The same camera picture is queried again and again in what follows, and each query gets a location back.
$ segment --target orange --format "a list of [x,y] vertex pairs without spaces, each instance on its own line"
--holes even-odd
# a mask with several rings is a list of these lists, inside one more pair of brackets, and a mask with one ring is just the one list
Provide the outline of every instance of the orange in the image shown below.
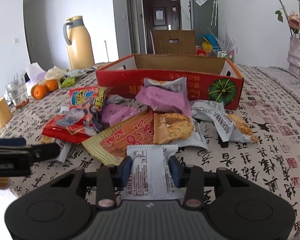
[[47,94],[47,89],[43,85],[38,85],[33,91],[33,96],[35,99],[42,99],[45,97],[46,94]]
[[34,97],[34,95],[33,95],[34,89],[35,89],[37,86],[38,86],[38,85],[34,85],[34,86],[31,88],[31,96],[33,96],[33,97]]
[[47,91],[48,92],[53,92],[55,90],[58,89],[58,81],[55,80],[55,79],[52,79],[52,80],[47,80],[45,83],[44,83],[44,86],[46,87]]

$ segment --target gray refrigerator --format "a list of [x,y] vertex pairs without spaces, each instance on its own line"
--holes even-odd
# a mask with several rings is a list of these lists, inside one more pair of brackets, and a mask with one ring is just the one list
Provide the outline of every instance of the gray refrigerator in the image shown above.
[[190,0],[191,29],[195,32],[195,43],[198,46],[201,46],[204,41],[200,36],[210,34],[208,28],[218,37],[218,18],[215,26],[214,15],[213,24],[211,26],[212,12],[213,0],[206,1],[202,6],[197,4],[196,0]]

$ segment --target thermos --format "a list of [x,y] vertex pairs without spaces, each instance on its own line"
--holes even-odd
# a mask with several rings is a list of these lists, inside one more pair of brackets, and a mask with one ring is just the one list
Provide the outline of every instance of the thermos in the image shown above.
[[83,24],[82,16],[66,19],[66,23],[63,25],[63,35],[67,43],[72,70],[84,69],[95,65],[91,38]]

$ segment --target cardboard box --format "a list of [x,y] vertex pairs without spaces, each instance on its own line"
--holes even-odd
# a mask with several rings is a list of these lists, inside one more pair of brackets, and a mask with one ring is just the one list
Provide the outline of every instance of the cardboard box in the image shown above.
[[113,87],[111,93],[134,98],[144,78],[172,81],[187,78],[189,100],[226,101],[236,110],[244,79],[230,60],[188,55],[130,55],[96,71],[99,86]]
[[151,31],[154,54],[196,55],[194,31]]

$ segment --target pink vase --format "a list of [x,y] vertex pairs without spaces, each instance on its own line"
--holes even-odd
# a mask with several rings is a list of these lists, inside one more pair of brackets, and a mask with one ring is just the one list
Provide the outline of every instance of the pink vase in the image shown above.
[[288,53],[288,70],[300,77],[300,39],[290,38],[290,50]]

